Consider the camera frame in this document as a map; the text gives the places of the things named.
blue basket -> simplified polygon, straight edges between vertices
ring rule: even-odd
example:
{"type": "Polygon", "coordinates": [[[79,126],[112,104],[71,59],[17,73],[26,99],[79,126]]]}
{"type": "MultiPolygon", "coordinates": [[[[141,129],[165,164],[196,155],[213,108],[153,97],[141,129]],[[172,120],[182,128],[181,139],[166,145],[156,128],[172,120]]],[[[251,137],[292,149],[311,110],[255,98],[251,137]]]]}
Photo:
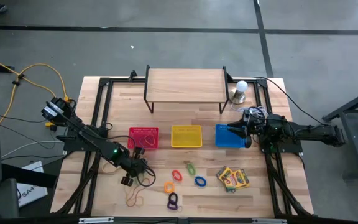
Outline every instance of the blue basket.
{"type": "Polygon", "coordinates": [[[217,124],[215,128],[215,145],[217,147],[245,147],[246,140],[230,132],[229,126],[217,124]]]}

yellow cable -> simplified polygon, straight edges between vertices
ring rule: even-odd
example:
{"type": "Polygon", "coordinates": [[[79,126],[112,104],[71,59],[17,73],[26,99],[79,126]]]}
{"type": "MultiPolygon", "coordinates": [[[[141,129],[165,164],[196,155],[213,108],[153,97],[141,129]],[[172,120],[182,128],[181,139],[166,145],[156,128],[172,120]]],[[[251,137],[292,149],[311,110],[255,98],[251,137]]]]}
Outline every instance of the yellow cable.
{"type": "MultiPolygon", "coordinates": [[[[30,68],[32,68],[32,67],[35,67],[35,66],[45,66],[45,67],[48,67],[48,68],[52,69],[52,70],[59,76],[60,81],[62,82],[63,94],[65,95],[65,100],[68,100],[68,99],[69,99],[69,97],[67,96],[67,93],[66,93],[66,86],[65,86],[65,83],[64,83],[64,81],[63,81],[62,76],[60,75],[60,73],[59,73],[56,69],[54,69],[54,68],[53,68],[52,66],[50,66],[50,65],[47,65],[47,64],[44,64],[44,63],[36,63],[36,64],[33,64],[33,65],[30,65],[30,66],[26,67],[26,68],[23,69],[20,73],[17,73],[16,71],[14,71],[14,70],[8,68],[7,66],[5,66],[4,64],[2,64],[1,62],[0,62],[0,66],[2,66],[2,67],[4,67],[4,68],[8,69],[9,71],[11,71],[12,73],[16,74],[17,76],[23,74],[25,71],[27,71],[28,69],[30,69],[30,68]]],[[[36,83],[34,83],[33,81],[29,80],[28,78],[23,78],[23,79],[24,79],[25,81],[29,82],[30,84],[34,85],[34,86],[37,86],[37,87],[39,87],[39,88],[43,88],[44,90],[49,91],[49,92],[53,95],[53,97],[56,97],[56,94],[55,94],[51,89],[49,89],[49,88],[47,88],[47,87],[45,87],[45,86],[43,86],[43,85],[36,84],[36,83]]],[[[11,101],[9,102],[9,106],[7,107],[7,110],[6,110],[5,114],[4,114],[4,116],[6,116],[6,115],[8,114],[8,112],[9,112],[9,110],[11,109],[11,106],[12,106],[12,104],[13,104],[14,95],[15,95],[15,90],[16,90],[16,85],[13,86],[12,94],[11,94],[11,101]]]]}
{"type": "Polygon", "coordinates": [[[28,66],[27,68],[23,69],[20,74],[23,74],[25,71],[27,71],[28,69],[35,67],[35,66],[45,66],[48,67],[50,69],[52,69],[60,78],[60,81],[62,82],[62,87],[63,87],[63,94],[65,95],[65,98],[68,98],[67,93],[66,93],[66,86],[65,86],[65,82],[63,81],[62,75],[56,70],[54,69],[52,66],[44,64],[44,63],[36,63],[33,65],[28,66]]]}
{"type": "Polygon", "coordinates": [[[11,93],[11,100],[9,102],[9,106],[7,107],[4,116],[0,119],[0,124],[2,123],[2,121],[4,120],[5,116],[9,113],[9,110],[11,110],[11,106],[13,103],[13,98],[15,97],[15,91],[16,91],[16,85],[13,85],[13,89],[12,89],[12,93],[11,93]]]}

white light bulb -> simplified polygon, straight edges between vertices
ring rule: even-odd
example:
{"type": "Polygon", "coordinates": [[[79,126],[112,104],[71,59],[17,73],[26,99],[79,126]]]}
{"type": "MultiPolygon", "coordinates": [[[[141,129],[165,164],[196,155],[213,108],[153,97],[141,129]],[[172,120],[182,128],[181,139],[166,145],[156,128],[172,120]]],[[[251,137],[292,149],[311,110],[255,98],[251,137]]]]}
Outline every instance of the white light bulb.
{"type": "Polygon", "coordinates": [[[237,91],[245,92],[248,89],[248,84],[246,81],[237,82],[237,91]]]}

red rubber band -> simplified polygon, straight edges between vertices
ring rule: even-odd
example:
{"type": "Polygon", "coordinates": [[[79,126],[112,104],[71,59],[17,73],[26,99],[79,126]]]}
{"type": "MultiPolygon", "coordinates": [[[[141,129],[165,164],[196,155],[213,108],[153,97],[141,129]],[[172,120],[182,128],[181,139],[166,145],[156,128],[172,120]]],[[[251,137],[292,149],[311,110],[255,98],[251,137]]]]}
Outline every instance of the red rubber band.
{"type": "Polygon", "coordinates": [[[172,177],[176,180],[176,181],[182,181],[183,177],[181,176],[180,172],[177,170],[172,171],[172,177]]]}

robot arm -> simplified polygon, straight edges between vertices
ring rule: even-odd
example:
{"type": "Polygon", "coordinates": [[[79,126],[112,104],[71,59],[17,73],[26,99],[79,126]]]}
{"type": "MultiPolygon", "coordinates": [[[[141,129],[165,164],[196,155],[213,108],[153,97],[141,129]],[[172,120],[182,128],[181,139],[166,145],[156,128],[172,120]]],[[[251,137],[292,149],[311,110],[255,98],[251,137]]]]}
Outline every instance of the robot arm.
{"type": "Polygon", "coordinates": [[[121,180],[122,184],[131,186],[133,177],[137,177],[147,169],[150,170],[147,161],[140,158],[140,155],[144,154],[144,149],[135,148],[131,157],[129,150],[123,145],[110,142],[110,139],[115,137],[107,138],[106,128],[85,125],[70,104],[63,99],[53,98],[51,102],[47,102],[42,110],[42,116],[57,126],[69,129],[67,135],[57,136],[57,139],[63,141],[71,151],[99,152],[113,166],[121,166],[127,172],[121,180]]]}
{"type": "Polygon", "coordinates": [[[246,139],[246,147],[251,146],[251,134],[256,134],[262,142],[278,144],[285,141],[321,141],[327,145],[340,147],[345,144],[342,130],[337,126],[320,124],[317,126],[299,125],[287,121],[284,116],[270,114],[266,118],[255,111],[243,112],[239,121],[228,124],[229,130],[246,139]]]}

